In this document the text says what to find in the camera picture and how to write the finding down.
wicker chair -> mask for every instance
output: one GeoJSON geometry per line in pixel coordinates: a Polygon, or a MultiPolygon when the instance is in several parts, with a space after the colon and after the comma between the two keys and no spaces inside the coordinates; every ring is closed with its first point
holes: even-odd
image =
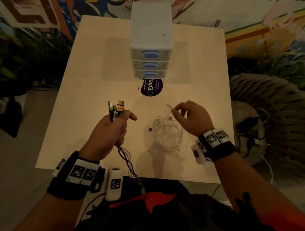
{"type": "MultiPolygon", "coordinates": [[[[257,74],[230,77],[230,90],[231,100],[247,103],[259,113],[258,108],[266,110],[274,122],[266,122],[264,129],[268,144],[265,158],[276,184],[305,179],[305,92],[284,79],[257,74]]],[[[265,162],[253,167],[270,179],[265,162]]]]}

table surface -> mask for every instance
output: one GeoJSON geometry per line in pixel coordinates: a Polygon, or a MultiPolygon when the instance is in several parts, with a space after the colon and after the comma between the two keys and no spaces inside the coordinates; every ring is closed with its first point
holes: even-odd
{"type": "MultiPolygon", "coordinates": [[[[184,133],[185,148],[160,151],[148,131],[167,104],[192,100],[204,106],[213,124],[234,140],[224,31],[173,24],[173,52],[162,91],[152,97],[138,90],[129,51],[130,20],[83,16],[69,57],[36,168],[54,169],[63,155],[85,144],[98,121],[108,114],[108,101],[123,100],[138,116],[128,121],[123,147],[131,152],[140,177],[219,183],[211,162],[196,163],[191,151],[196,137],[184,133]]],[[[101,161],[104,168],[126,163],[117,149],[101,161]]]]}

purple circular sticker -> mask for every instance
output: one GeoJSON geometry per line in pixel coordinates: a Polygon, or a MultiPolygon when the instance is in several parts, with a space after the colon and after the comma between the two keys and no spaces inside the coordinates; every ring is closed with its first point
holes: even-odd
{"type": "Polygon", "coordinates": [[[161,79],[143,79],[141,93],[146,96],[155,96],[162,91],[163,83],[161,79]]]}

orange fabric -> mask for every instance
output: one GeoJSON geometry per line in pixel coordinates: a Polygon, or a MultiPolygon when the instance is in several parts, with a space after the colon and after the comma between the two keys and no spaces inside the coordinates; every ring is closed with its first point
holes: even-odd
{"type": "Polygon", "coordinates": [[[284,214],[270,212],[261,222],[271,225],[276,231],[305,230],[305,215],[295,210],[286,211],[284,214]]]}
{"type": "Polygon", "coordinates": [[[129,201],[117,203],[117,204],[111,204],[109,207],[110,208],[115,208],[121,204],[130,202],[130,201],[135,201],[135,200],[144,200],[146,204],[146,208],[150,211],[150,213],[153,213],[153,207],[159,204],[166,204],[167,202],[171,201],[174,199],[176,195],[169,194],[165,195],[160,192],[151,192],[151,193],[146,193],[142,194],[141,196],[138,196],[136,198],[133,198],[129,201]]]}

drawer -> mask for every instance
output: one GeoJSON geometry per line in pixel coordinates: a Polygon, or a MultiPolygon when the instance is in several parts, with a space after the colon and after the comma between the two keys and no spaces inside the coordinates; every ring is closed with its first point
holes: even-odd
{"type": "Polygon", "coordinates": [[[169,61],[172,50],[137,50],[130,49],[131,59],[138,61],[169,61]]]}
{"type": "Polygon", "coordinates": [[[168,68],[168,61],[165,62],[148,62],[132,60],[132,67],[136,70],[152,70],[152,71],[166,71],[168,68]]]}
{"type": "Polygon", "coordinates": [[[136,78],[141,79],[161,79],[166,75],[166,71],[143,71],[143,70],[135,70],[134,75],[136,78]]]}

